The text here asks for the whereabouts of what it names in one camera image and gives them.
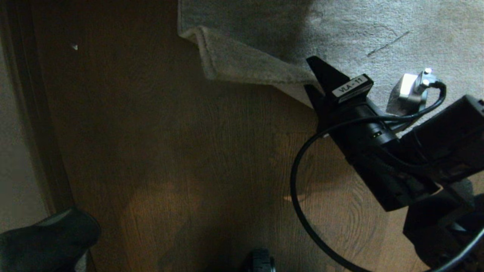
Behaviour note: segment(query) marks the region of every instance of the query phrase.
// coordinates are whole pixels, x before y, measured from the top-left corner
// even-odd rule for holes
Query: black cable
[[[291,168],[291,176],[290,176],[290,191],[291,191],[291,200],[292,204],[294,206],[294,211],[296,212],[299,221],[301,222],[302,226],[306,230],[306,232],[309,234],[311,239],[318,245],[318,247],[326,253],[329,257],[331,257],[333,260],[335,260],[337,263],[342,265],[348,270],[351,270],[353,272],[371,272],[369,270],[366,270],[363,267],[360,267],[338,253],[336,253],[330,246],[328,246],[322,239],[319,237],[319,235],[314,231],[314,229],[311,227],[309,222],[306,219],[306,216],[304,215],[303,210],[301,209],[301,206],[299,204],[298,196],[297,196],[297,189],[296,189],[296,178],[297,178],[297,172],[298,172],[298,167],[301,162],[301,159],[304,156],[304,153],[306,153],[307,149],[319,138],[323,137],[324,135],[331,133],[332,131],[342,128],[344,126],[348,126],[351,124],[357,124],[357,123],[362,123],[362,122],[376,122],[376,121],[403,121],[403,120],[413,120],[414,118],[418,118],[435,108],[437,108],[439,105],[442,104],[442,102],[445,100],[446,96],[446,87],[443,83],[441,82],[436,82],[435,84],[431,85],[431,87],[439,88],[440,89],[440,94],[439,98],[435,103],[433,103],[430,107],[425,108],[424,110],[408,115],[408,116],[375,116],[375,117],[365,117],[365,118],[359,118],[351,121],[346,121],[339,123],[337,125],[334,125],[326,130],[320,131],[316,133],[314,136],[309,138],[305,142],[305,144],[301,147],[299,150],[298,154],[296,155],[296,158],[294,159],[294,163],[292,164]],[[452,269],[455,267],[458,263],[460,263],[463,259],[466,258],[466,256],[471,252],[471,250],[474,248],[474,246],[479,242],[479,240],[484,236],[484,229],[454,258],[449,260],[447,263],[442,265],[439,268],[436,268],[434,270],[430,269],[427,272],[444,272]]]

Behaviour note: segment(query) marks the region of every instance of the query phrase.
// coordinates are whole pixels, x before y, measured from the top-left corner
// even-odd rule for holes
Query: gray rug
[[[383,109],[400,76],[425,67],[447,84],[446,105],[484,96],[484,1],[179,0],[178,28],[207,78],[275,85],[308,106],[312,55],[368,74]]]

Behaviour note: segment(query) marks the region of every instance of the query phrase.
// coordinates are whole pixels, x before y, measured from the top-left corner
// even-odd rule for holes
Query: wooden floor
[[[232,271],[268,247],[278,271],[341,271],[301,227],[292,160],[311,109],[269,86],[207,81],[176,1],[32,0],[49,106],[76,204],[103,229],[98,272]],[[301,166],[310,221],[377,271],[425,268],[330,139]]]

